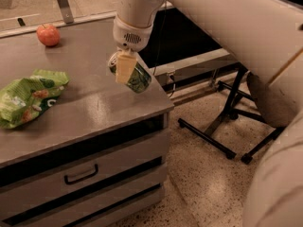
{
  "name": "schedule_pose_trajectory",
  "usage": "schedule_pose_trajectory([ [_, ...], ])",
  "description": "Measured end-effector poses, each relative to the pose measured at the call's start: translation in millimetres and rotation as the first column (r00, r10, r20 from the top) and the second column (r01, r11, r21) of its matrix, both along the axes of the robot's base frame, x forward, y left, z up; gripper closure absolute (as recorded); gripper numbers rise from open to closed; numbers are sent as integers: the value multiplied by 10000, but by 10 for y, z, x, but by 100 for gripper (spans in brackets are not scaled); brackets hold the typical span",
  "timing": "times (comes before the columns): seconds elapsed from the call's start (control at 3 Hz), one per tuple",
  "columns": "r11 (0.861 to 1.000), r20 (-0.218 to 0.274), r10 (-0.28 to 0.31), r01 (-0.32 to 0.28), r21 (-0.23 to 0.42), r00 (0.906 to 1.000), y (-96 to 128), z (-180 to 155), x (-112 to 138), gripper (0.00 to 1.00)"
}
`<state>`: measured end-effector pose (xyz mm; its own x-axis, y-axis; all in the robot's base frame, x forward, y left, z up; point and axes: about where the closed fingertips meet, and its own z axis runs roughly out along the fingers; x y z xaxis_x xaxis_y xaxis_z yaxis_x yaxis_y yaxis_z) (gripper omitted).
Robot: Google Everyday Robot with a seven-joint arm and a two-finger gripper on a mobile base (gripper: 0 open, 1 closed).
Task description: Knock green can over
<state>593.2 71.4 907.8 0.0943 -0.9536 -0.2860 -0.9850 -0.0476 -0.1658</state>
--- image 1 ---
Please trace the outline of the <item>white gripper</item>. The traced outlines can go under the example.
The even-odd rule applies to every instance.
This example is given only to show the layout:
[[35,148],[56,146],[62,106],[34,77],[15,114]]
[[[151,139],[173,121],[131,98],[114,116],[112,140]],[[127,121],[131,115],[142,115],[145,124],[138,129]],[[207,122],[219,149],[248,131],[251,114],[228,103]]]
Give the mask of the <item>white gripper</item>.
[[129,26],[118,16],[114,19],[114,40],[117,47],[123,50],[116,56],[116,81],[118,83],[126,84],[128,82],[137,63],[134,52],[139,52],[147,46],[151,34],[152,26],[145,28]]

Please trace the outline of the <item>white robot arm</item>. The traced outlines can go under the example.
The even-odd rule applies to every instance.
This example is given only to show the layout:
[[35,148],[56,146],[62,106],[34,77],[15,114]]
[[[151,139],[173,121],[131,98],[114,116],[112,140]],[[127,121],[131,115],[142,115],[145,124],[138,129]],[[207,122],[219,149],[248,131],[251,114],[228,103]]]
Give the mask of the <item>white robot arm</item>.
[[303,227],[303,10],[285,0],[119,0],[114,38],[142,50],[154,15],[170,1],[294,111],[261,159],[243,227]]

